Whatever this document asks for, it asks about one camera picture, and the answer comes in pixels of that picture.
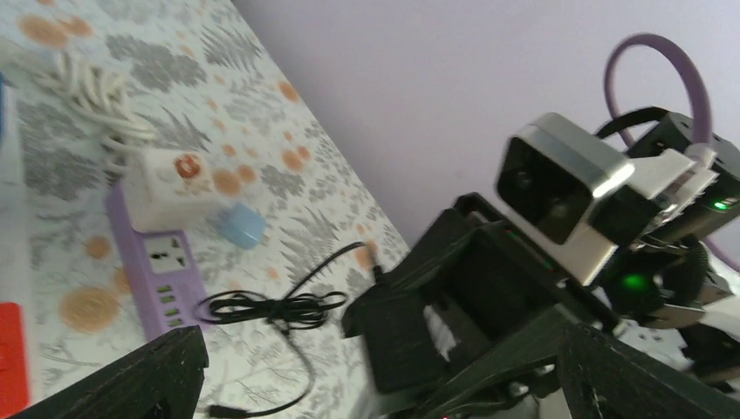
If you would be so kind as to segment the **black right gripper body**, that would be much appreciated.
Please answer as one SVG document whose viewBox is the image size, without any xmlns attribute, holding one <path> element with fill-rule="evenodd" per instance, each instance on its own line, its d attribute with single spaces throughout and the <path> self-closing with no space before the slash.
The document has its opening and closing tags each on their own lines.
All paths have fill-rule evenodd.
<svg viewBox="0 0 740 419">
<path fill-rule="evenodd" d="M 423 314 L 434 343 L 397 361 L 372 349 L 380 322 L 367 315 L 386 310 L 403 326 Z M 346 309 L 343 332 L 360 338 L 368 375 L 353 417 L 490 416 L 548 395 L 560 336 L 579 322 L 611 332 L 619 321 L 480 195 L 460 196 Z"/>
</svg>

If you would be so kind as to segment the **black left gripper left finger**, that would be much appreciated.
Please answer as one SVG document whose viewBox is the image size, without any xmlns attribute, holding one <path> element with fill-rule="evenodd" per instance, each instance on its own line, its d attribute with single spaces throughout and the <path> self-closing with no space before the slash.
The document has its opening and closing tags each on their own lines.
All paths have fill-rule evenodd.
<svg viewBox="0 0 740 419">
<path fill-rule="evenodd" d="M 201 328 L 175 328 L 14 417 L 192 418 L 208 366 Z"/>
</svg>

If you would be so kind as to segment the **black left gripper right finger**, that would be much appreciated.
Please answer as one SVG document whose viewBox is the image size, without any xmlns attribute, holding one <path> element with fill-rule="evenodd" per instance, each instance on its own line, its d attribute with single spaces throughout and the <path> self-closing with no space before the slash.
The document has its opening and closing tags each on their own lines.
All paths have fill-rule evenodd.
<svg viewBox="0 0 740 419">
<path fill-rule="evenodd" d="M 573 418 L 739 417 L 739 401 L 585 324 L 564 329 L 557 372 Z"/>
</svg>

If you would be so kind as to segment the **black power adapter with cord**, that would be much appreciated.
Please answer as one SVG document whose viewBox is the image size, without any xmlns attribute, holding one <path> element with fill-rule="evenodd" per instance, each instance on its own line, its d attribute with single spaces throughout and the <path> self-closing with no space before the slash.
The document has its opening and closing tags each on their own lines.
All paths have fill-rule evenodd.
<svg viewBox="0 0 740 419">
<path fill-rule="evenodd" d="M 264 320 L 273 331 L 281 336 L 307 373 L 305 389 L 289 402 L 259 411 L 209 405 L 205 408 L 205 414 L 209 418 L 256 418 L 275 415 L 301 403 L 312 392 L 317 380 L 316 370 L 309 357 L 295 343 L 291 333 L 296 330 L 312 330 L 322 327 L 328 321 L 328 312 L 343 306 L 348 301 L 348 295 L 343 292 L 328 292 L 319 296 L 318 294 L 301 293 L 299 290 L 335 259 L 360 248 L 367 249 L 366 254 L 373 263 L 373 278 L 377 282 L 381 281 L 383 270 L 370 244 L 354 242 L 335 251 L 322 261 L 280 299 L 269 299 L 257 292 L 235 290 L 213 294 L 194 305 L 193 314 L 207 325 L 224 326 L 256 319 Z M 402 357 L 402 349 L 420 349 L 423 342 L 434 343 L 431 338 L 422 335 L 423 332 L 427 332 L 428 324 L 421 313 L 415 318 L 407 316 L 405 318 L 408 321 L 407 326 L 403 326 L 399 320 L 392 321 L 388 310 L 380 314 L 369 314 L 367 318 L 380 322 L 380 326 L 374 329 L 375 335 L 370 338 L 370 347 L 379 349 L 389 360 L 399 360 Z"/>
</svg>

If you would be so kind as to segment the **red cube socket adapter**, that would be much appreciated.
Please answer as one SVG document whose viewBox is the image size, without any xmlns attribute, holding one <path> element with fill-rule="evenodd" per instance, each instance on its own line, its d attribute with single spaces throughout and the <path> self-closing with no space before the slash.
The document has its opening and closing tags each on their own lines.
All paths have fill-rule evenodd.
<svg viewBox="0 0 740 419">
<path fill-rule="evenodd" d="M 31 402 L 31 378 L 22 307 L 1 303 L 1 417 L 8 418 Z"/>
</svg>

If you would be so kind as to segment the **white cube adapter with cord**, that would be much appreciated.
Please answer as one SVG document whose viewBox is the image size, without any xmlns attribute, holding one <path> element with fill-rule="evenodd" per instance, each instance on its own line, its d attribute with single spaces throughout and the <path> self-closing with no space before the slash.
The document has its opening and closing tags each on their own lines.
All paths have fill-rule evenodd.
<svg viewBox="0 0 740 419">
<path fill-rule="evenodd" d="M 134 230 L 184 230 L 221 207 L 209 164 L 198 152 L 142 148 L 120 180 Z"/>
</svg>

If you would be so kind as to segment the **white multicolour power strip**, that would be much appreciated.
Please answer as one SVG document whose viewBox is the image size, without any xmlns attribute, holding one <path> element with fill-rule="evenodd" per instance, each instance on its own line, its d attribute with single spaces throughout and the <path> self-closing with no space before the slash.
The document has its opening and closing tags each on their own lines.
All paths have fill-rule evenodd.
<svg viewBox="0 0 740 419">
<path fill-rule="evenodd" d="M 1 303 L 14 302 L 22 307 L 31 378 L 31 405 L 34 396 L 31 262 L 18 122 L 16 92 L 5 78 L 1 78 Z"/>
</svg>

